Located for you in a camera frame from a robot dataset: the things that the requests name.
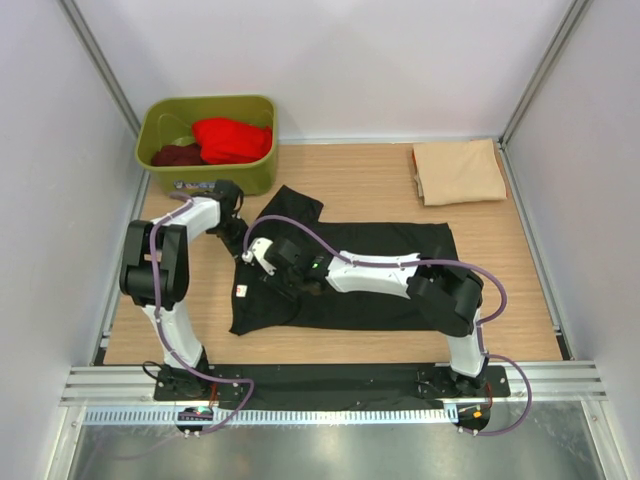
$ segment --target wooden tabletop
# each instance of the wooden tabletop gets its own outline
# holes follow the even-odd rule
[[[458,255],[483,266],[504,283],[507,311],[485,327],[494,353],[515,360],[560,360],[538,277],[511,195],[503,202],[425,207],[412,178],[410,144],[296,145],[279,149],[278,177],[271,191],[245,199],[242,215],[253,221],[278,188],[289,187],[324,203],[323,222],[448,222]],[[162,216],[179,202],[155,184],[143,219]],[[201,235],[189,247],[191,282],[187,305],[193,328],[211,363],[392,363],[449,359],[438,332],[362,332],[270,327],[238,337],[231,326],[234,263],[222,242]],[[484,289],[483,311],[499,296]],[[106,364],[162,361],[153,327],[130,298],[120,300]]]

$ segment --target black garment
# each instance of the black garment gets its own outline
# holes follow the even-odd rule
[[[408,255],[457,260],[453,235],[447,224],[414,223],[321,223],[323,205],[283,186],[260,216],[285,215],[315,231],[336,250],[360,255]],[[252,239],[286,237],[303,251],[319,254],[323,249],[300,229],[279,221],[266,221],[252,232]],[[331,328],[338,330],[433,330],[429,318],[418,314],[408,299],[371,292],[303,293],[298,301],[287,300],[260,281],[262,270],[239,261],[231,296],[231,332],[243,335],[273,325]]]

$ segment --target plastic bin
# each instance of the plastic bin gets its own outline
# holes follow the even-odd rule
[[[242,165],[154,167],[151,159],[165,145],[195,142],[191,125],[198,120],[226,117],[273,129],[271,150],[262,159]],[[232,180],[247,195],[269,191],[276,176],[278,124],[276,107],[260,95],[169,98],[153,105],[145,115],[136,146],[136,158],[165,193],[210,190],[218,179]]]

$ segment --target red cloth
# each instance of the red cloth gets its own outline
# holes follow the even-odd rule
[[[186,167],[206,165],[200,158],[200,145],[192,143],[186,147],[165,145],[151,159],[154,167]]]
[[[259,128],[229,118],[207,118],[191,127],[202,147],[202,160],[211,165],[251,163],[271,150],[270,127]]]

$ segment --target beige cloth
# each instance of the beige cloth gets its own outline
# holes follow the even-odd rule
[[[491,139],[414,144],[418,195],[425,205],[506,199],[495,155]]]

